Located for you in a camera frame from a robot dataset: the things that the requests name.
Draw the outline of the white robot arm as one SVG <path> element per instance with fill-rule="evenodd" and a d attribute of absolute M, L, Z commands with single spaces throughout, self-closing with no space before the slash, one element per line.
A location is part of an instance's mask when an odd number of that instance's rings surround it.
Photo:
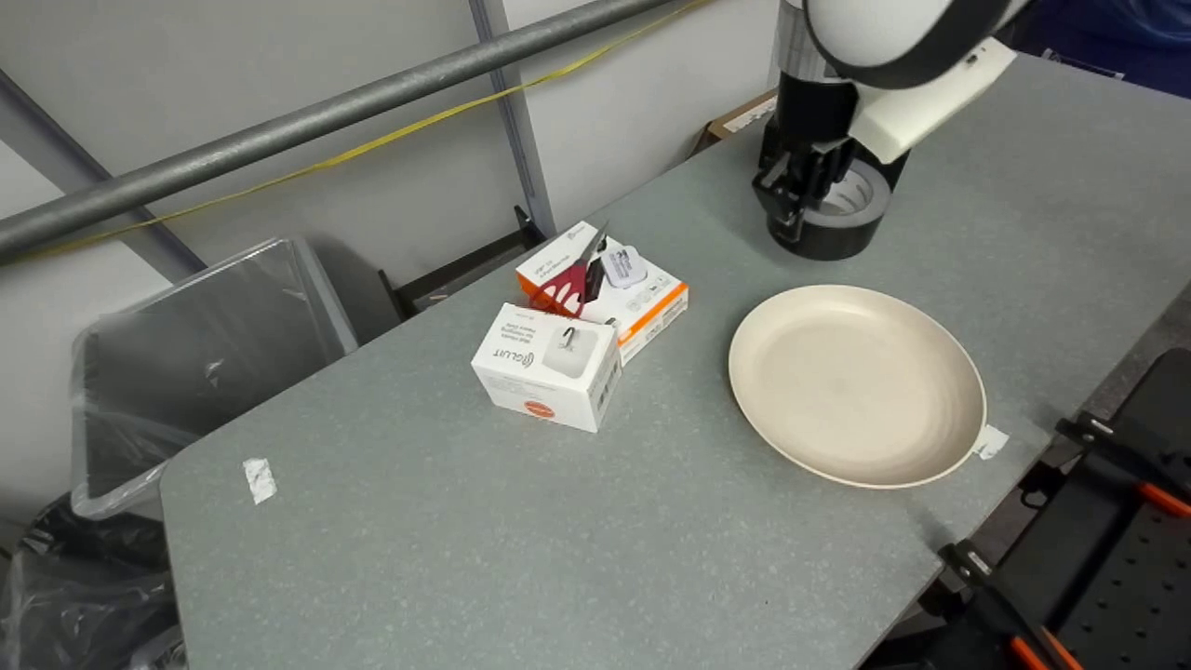
<path fill-rule="evenodd" d="M 797 255 L 869 249 L 908 154 L 1013 64 L 1013 0 L 783 0 L 752 192 Z"/>

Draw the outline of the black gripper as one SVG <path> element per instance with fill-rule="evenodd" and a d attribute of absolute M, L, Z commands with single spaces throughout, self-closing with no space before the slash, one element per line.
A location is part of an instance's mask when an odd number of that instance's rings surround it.
<path fill-rule="evenodd" d="M 806 199 L 825 190 L 825 217 L 855 217 L 869 203 L 869 182 L 855 161 L 871 162 L 891 187 L 902 182 L 906 161 L 882 162 L 848 136 L 860 93 L 851 80 L 778 78 L 778 108 L 762 131 L 761 173 L 752 190 L 766 211 L 766 229 L 783 247 L 806 239 Z"/>

